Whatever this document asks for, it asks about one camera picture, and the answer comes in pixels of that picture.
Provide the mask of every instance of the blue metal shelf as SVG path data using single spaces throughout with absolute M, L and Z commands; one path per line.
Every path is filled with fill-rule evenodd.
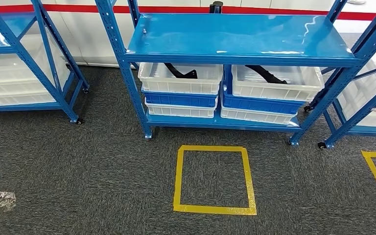
M 169 126 L 169 127 L 196 127 L 196 128 L 219 128 L 219 129 L 237 129 L 237 130 L 255 130 L 255 131 L 280 131 L 280 132 L 298 132 L 301 131 L 299 122 L 294 117 L 289 125 L 271 124 L 264 122 L 242 121 L 236 119 L 222 118 L 220 108 L 214 113 L 214 118 L 202 117 L 175 117 L 146 114 L 147 124 L 150 126 Z
M 136 62 L 350 67 L 359 61 L 325 16 L 141 14 L 126 52 Z
M 110 2 L 95 2 L 146 138 L 152 137 L 151 126 L 205 127 L 295 132 L 289 143 L 297 145 L 322 113 L 328 116 L 328 106 L 376 52 L 376 17 L 352 49 L 333 27 L 346 0 L 335 0 L 326 16 L 140 14 L 137 1 L 128 0 L 135 26 L 128 48 Z M 308 107 L 313 111 L 306 120 L 285 126 L 224 119 L 219 110 L 210 119 L 146 114 L 132 62 L 223 64 L 224 73 L 232 64 L 330 67 L 335 72 Z
M 37 17 L 33 12 L 20 14 L 1 14 L 0 16 L 18 39 L 25 35 L 25 33 L 37 20 Z M 16 49 L 12 47 L 0 33 L 0 54 L 15 52 Z
M 17 54 L 34 73 L 34 75 L 42 83 L 42 85 L 47 89 L 48 93 L 54 98 L 55 102 L 0 106 L 0 111 L 61 109 L 70 118 L 70 122 L 81 124 L 82 121 L 79 119 L 78 115 L 72 108 L 79 92 L 84 91 L 86 93 L 89 89 L 89 84 L 83 77 L 83 74 L 81 73 L 78 65 L 73 60 L 71 53 L 69 52 L 66 44 L 61 38 L 60 33 L 55 28 L 54 22 L 52 22 L 48 12 L 44 9 L 42 2 L 40 0 L 31 0 L 31 3 L 34 8 L 34 12 L 21 14 L 0 14 L 0 54 Z M 37 22 L 39 26 L 44 43 L 44 48 L 47 53 L 48 62 L 52 73 L 51 78 L 48 78 L 44 74 L 44 72 L 34 61 L 34 58 L 31 57 L 31 55 L 28 53 L 28 51 L 20 41 L 35 22 Z M 55 39 L 58 47 L 61 49 L 71 68 L 71 73 L 69 74 L 66 84 L 64 85 L 64 91 L 61 88 L 61 84 L 58 78 L 50 42 L 48 40 L 47 30 Z M 50 82 L 50 79 L 52 78 L 54 79 L 55 86 Z M 72 84 L 72 81 L 75 78 L 77 78 L 78 80 L 77 85 L 74 89 L 70 101 L 67 102 L 66 95 Z

